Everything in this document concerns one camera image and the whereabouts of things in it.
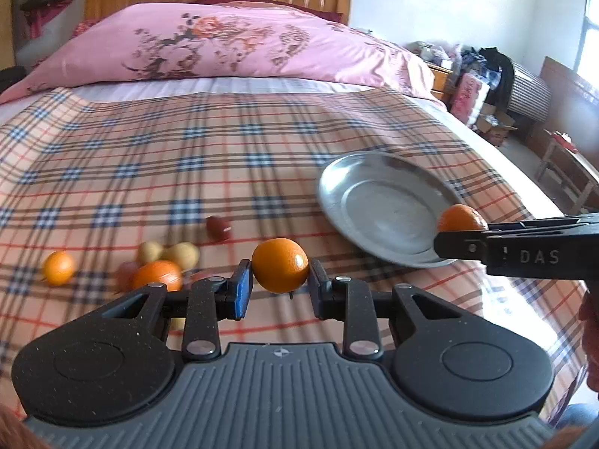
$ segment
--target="pink pillow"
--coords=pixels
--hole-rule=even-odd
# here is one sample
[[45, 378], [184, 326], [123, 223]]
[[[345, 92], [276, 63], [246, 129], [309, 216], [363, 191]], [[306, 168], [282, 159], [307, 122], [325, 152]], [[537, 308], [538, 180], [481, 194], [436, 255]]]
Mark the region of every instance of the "pink pillow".
[[433, 99], [432, 72], [406, 49], [295, 8], [251, 4], [264, 6], [132, 5], [69, 40], [0, 103], [58, 86], [217, 76], [390, 86]]
[[[73, 30], [71, 37], [69, 37], [69, 40], [74, 39], [75, 37], [79, 37], [79, 35], [81, 35], [85, 31], [88, 31], [99, 21], [100, 20], [95, 20], [95, 19], [89, 18], [87, 20], [83, 20], [83, 21], [79, 22], [77, 24], [77, 26], [75, 27], [75, 30]], [[40, 65], [47, 58], [48, 58], [48, 56], [37, 59], [37, 61], [35, 61], [35, 64], [32, 66], [32, 68], [35, 69], [38, 65]]]
[[195, 4], [221, 4], [221, 3], [230, 3], [232, 1], [254, 1], [257, 3], [274, 3], [278, 5], [290, 6], [291, 8], [296, 8], [298, 10], [302, 10], [303, 12], [311, 13], [312, 15], [319, 16], [320, 18], [324, 18], [329, 22], [341, 23], [341, 19], [343, 15], [337, 12], [321, 12], [320, 10], [313, 10], [311, 8], [306, 8], [305, 6], [299, 6], [291, 3], [286, 3], [284, 1], [274, 1], [274, 0], [195, 0], [192, 3]]

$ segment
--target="person's hand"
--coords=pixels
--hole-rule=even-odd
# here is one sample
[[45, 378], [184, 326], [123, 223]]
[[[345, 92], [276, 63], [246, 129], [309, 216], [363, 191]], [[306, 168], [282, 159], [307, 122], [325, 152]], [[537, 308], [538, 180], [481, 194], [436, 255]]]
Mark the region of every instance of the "person's hand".
[[585, 323], [582, 331], [582, 349], [585, 350], [589, 364], [589, 377], [586, 383], [591, 390], [599, 392], [599, 321], [588, 292], [582, 299], [578, 319]]
[[586, 427], [565, 427], [553, 436], [541, 449], [568, 449], [585, 429]]
[[0, 404], [0, 449], [49, 449], [5, 406]]

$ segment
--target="potato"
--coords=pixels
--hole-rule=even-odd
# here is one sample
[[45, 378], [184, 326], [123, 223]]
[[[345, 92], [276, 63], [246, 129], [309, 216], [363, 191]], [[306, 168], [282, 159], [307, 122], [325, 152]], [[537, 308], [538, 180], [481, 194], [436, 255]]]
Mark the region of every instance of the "potato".
[[198, 264], [200, 250], [191, 243], [177, 243], [167, 249], [162, 257], [176, 263], [182, 271], [185, 271]]
[[146, 265], [160, 259], [164, 247], [157, 241], [144, 241], [137, 247], [136, 262], [138, 265]]

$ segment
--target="orange fruit in gripper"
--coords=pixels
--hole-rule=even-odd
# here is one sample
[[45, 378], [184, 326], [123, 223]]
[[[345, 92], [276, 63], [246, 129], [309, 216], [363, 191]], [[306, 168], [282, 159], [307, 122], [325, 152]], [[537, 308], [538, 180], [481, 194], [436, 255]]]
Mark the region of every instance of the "orange fruit in gripper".
[[66, 284], [77, 270], [73, 257], [66, 251], [55, 251], [46, 258], [43, 272], [46, 281], [52, 287], [60, 287]]
[[254, 250], [252, 272], [263, 288], [285, 294], [301, 287], [308, 278], [308, 257], [295, 241], [269, 239]]
[[166, 284], [169, 292], [181, 290], [183, 286], [181, 269], [176, 263], [166, 260], [146, 263], [137, 270], [133, 278], [133, 288], [140, 288], [151, 282]]
[[464, 204], [447, 208], [437, 222], [439, 231], [481, 231], [489, 229], [484, 218], [476, 209]]

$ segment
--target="metal plate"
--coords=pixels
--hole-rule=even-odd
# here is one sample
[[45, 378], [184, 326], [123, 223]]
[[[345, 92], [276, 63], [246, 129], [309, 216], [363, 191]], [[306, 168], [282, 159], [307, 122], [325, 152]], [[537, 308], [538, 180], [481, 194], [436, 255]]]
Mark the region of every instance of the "metal plate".
[[364, 251], [397, 265], [449, 265], [432, 244], [437, 219], [459, 196], [430, 172], [399, 157], [356, 152], [331, 162], [318, 182], [328, 220]]

